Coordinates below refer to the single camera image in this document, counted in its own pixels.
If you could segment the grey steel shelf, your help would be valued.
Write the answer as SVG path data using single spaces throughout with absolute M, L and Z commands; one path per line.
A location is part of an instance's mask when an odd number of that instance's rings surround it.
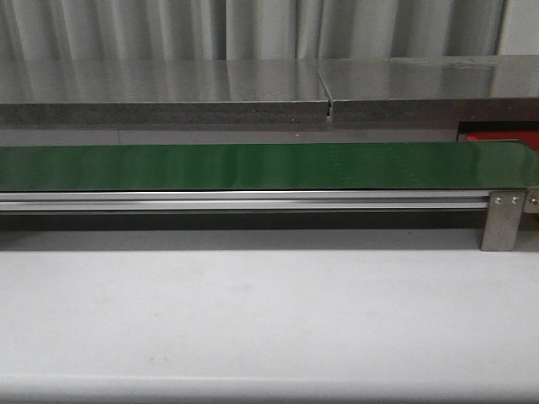
M 310 61 L 4 61 L 4 126 L 317 124 Z
M 538 126 L 537 56 L 327 59 L 317 65 L 333 126 Z

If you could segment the grey pleated curtain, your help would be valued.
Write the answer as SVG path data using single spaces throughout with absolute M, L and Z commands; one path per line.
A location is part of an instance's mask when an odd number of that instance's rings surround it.
M 502 1 L 4 1 L 1 57 L 294 60 L 492 55 Z

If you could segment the right grey steel shelf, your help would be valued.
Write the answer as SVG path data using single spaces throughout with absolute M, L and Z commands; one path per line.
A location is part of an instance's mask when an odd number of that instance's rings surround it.
M 333 126 L 538 126 L 537 56 L 327 59 L 317 65 Z

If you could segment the green conveyor belt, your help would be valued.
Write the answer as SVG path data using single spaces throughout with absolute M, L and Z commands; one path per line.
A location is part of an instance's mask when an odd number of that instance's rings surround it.
M 526 189 L 538 155 L 516 141 L 7 146 L 1 189 Z

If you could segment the red plastic bin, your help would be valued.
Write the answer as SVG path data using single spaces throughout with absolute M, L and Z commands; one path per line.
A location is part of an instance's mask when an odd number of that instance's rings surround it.
M 538 151 L 537 121 L 462 122 L 459 141 L 520 141 Z

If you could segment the conveyor end bracket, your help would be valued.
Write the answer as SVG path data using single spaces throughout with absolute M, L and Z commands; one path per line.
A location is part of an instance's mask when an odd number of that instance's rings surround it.
M 526 191 L 522 221 L 525 231 L 538 231 L 539 188 L 537 186 L 531 187 Z

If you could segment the steel conveyor support bracket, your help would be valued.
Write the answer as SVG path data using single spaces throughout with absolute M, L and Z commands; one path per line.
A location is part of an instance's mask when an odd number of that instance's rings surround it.
M 509 252 L 514 249 L 525 199 L 526 192 L 523 190 L 499 190 L 491 193 L 482 251 Z

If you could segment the left grey steel shelf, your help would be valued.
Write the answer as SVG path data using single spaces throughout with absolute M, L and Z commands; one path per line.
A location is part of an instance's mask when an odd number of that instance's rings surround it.
M 4 126 L 317 124 L 310 61 L 4 61 Z

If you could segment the aluminium conveyor side rail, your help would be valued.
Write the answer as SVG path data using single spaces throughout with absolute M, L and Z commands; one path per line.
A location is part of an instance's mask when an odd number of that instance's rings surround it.
M 146 211 L 482 210 L 487 190 L 9 192 L 3 214 Z

